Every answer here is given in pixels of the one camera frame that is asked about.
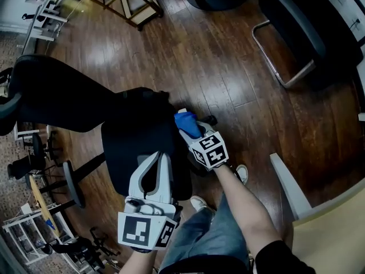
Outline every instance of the black shirt sleeve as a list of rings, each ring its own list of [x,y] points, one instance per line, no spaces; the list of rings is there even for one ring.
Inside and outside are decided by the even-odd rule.
[[[255,262],[258,274],[315,274],[314,269],[295,257],[282,240],[274,241],[259,251]]]

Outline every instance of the person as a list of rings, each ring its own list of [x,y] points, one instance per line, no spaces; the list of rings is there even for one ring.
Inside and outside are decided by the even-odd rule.
[[[248,250],[258,274],[312,274],[282,241],[262,203],[244,186],[248,172],[239,167],[239,176],[222,165],[214,169],[223,196],[215,213],[198,196],[190,201],[195,213],[180,226],[169,246],[159,274],[249,273]],[[120,274],[151,274],[156,251],[134,252]]]

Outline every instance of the blue cloth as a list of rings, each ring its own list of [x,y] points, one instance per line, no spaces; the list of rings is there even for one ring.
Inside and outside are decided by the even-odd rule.
[[[180,112],[175,114],[175,123],[177,128],[182,129],[193,139],[202,137],[196,123],[197,116],[192,112]]]
[[[203,208],[180,226],[160,270],[180,260],[201,255],[232,256],[249,268],[246,241],[224,194],[212,222],[213,216],[211,210]]]

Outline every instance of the wooden floor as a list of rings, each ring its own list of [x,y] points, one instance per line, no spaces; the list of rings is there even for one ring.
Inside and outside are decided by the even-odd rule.
[[[363,177],[363,132],[351,78],[321,92],[310,91],[305,84],[284,90],[251,36],[252,27],[265,20],[257,0],[214,13],[195,9],[186,0],[159,2],[164,17],[138,32],[118,16],[83,1],[47,54],[114,92],[139,86],[164,90],[176,108],[186,107],[199,117],[215,115],[231,161],[247,165],[248,187],[283,236],[291,215],[270,163],[271,153],[281,156],[314,206]],[[292,74],[295,62],[275,31],[262,29],[258,36],[281,73]],[[40,44],[39,53],[44,49]],[[103,151],[100,128],[85,134],[60,130],[59,140],[64,158],[74,168]],[[116,242],[123,198],[114,191],[105,163],[80,185],[87,207],[67,209],[72,225],[85,237],[98,226],[109,234],[108,245],[121,250],[119,260],[126,261],[131,250]],[[219,203],[221,189],[214,176],[193,177],[193,185],[194,194],[214,206]],[[192,209],[189,202],[183,205],[186,219]]]

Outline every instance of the blue object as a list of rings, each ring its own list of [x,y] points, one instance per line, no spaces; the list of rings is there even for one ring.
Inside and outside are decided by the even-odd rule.
[[[197,116],[192,112],[179,112],[175,114],[175,123],[177,128],[182,129],[193,139],[202,137],[199,127],[196,123]]]
[[[56,230],[55,226],[53,225],[52,221],[48,218],[47,221],[46,221],[46,224],[52,228],[54,231]]]

